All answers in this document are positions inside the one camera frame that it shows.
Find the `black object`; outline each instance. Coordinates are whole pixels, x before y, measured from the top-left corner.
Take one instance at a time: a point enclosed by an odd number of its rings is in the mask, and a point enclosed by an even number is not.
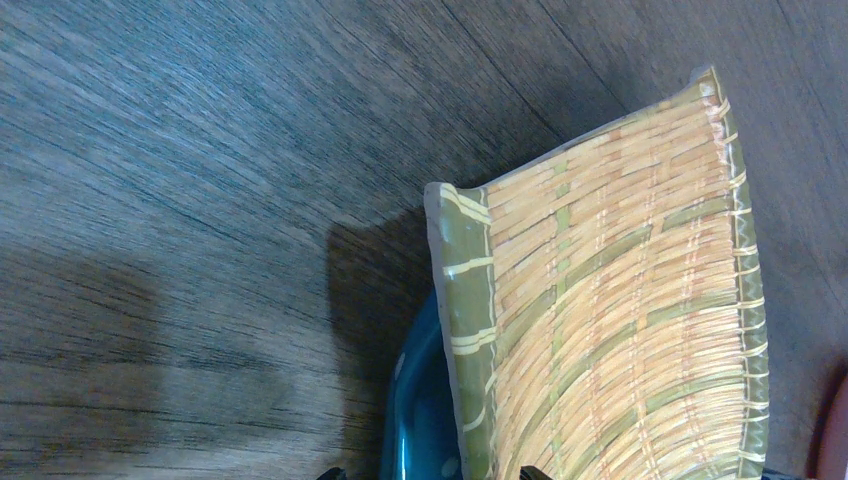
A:
[[[552,480],[551,477],[533,466],[521,467],[521,475],[518,478],[520,480]]]
[[[318,477],[318,480],[347,480],[347,475],[341,468],[333,467]]]

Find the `wood grain surface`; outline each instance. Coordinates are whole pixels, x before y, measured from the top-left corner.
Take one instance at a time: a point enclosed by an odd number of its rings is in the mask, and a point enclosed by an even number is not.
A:
[[[0,477],[373,478],[424,184],[709,62],[757,213],[767,464],[804,473],[848,368],[846,8],[0,1]]]

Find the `white dot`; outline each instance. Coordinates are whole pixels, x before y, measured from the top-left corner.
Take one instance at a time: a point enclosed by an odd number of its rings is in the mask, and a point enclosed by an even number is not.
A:
[[[406,353],[401,352],[400,358],[398,358],[398,363],[395,365],[395,380],[400,375],[400,369],[403,368],[403,360],[406,358]]]
[[[442,465],[442,478],[453,477],[458,468],[459,460],[457,460],[456,457],[451,457],[445,460],[445,463]]]

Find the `bamboo basket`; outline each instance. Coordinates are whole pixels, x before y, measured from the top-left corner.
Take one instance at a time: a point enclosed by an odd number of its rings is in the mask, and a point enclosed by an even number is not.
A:
[[[760,478],[765,312],[737,137],[708,68],[482,187],[427,186],[464,478]]]

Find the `teal bowl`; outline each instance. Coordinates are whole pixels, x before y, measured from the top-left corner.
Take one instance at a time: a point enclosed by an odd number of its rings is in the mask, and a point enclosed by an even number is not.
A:
[[[435,293],[398,357],[386,407],[380,480],[461,479],[453,399]]]

